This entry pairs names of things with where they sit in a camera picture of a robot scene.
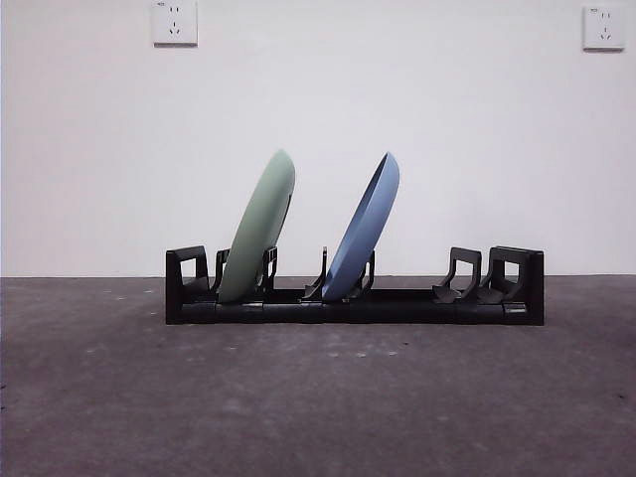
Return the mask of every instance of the green plate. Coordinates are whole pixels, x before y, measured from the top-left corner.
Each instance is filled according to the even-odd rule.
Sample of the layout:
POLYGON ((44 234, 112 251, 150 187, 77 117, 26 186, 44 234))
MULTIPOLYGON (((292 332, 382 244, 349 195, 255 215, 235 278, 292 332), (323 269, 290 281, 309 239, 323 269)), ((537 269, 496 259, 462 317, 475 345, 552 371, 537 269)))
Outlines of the green plate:
POLYGON ((241 300, 262 275, 262 255, 276 245, 291 202, 296 172, 287 153, 270 159, 238 225, 219 287, 219 302, 241 300))

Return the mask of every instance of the dish rack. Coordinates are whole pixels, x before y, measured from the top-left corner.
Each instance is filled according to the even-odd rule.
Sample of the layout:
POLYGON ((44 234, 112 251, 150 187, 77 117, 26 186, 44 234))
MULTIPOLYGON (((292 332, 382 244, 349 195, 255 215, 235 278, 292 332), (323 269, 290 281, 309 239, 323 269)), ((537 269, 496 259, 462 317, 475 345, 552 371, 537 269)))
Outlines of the dish rack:
POLYGON ((219 303, 217 290, 229 249, 216 255, 215 279, 208 276, 206 251, 191 246, 166 252, 166 324, 204 323, 447 323, 544 325, 544 253, 539 250, 494 246, 488 271, 481 277, 480 251, 450 250, 448 274, 432 288, 374 288, 375 252, 344 299, 325 301, 327 248, 321 272, 304 288, 276 288, 276 247, 262 256, 262 277, 252 294, 240 302, 219 303), (194 260, 196 276, 184 279, 181 264, 194 260), (472 265, 471 281, 452 286, 457 262, 472 265), (506 263, 519 267, 506 275, 506 263))

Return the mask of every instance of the wall socket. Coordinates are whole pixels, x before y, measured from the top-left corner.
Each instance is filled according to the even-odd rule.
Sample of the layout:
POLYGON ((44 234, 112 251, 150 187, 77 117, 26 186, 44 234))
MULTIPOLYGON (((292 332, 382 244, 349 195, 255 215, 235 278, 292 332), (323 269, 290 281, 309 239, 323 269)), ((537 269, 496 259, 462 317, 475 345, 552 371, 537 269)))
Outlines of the wall socket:
POLYGON ((625 48, 623 6, 583 7, 583 49, 621 51, 625 48))
POLYGON ((196 47, 199 44, 197 2, 166 0, 152 6, 155 47, 196 47))

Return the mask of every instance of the wall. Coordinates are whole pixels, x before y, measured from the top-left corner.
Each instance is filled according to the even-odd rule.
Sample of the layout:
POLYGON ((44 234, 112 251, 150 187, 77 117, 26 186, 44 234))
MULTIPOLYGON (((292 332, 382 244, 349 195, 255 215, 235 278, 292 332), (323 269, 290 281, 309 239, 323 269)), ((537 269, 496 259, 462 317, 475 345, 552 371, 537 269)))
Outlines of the wall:
POLYGON ((635 1, 622 54, 581 50, 569 0, 200 0, 194 50, 152 47, 150 0, 3 3, 6 276, 228 247, 279 147, 280 274, 318 272, 386 150, 378 273, 444 273, 454 244, 636 273, 635 1))

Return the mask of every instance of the blue plate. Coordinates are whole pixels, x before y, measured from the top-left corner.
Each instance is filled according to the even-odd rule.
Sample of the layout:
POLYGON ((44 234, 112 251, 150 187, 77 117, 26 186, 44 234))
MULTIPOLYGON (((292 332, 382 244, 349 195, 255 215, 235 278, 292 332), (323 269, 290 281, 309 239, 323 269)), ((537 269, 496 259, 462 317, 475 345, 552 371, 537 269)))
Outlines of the blue plate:
POLYGON ((334 255, 322 287, 323 300, 336 301, 344 298, 360 277, 389 218, 398 185, 398 163, 388 152, 367 186, 334 255))

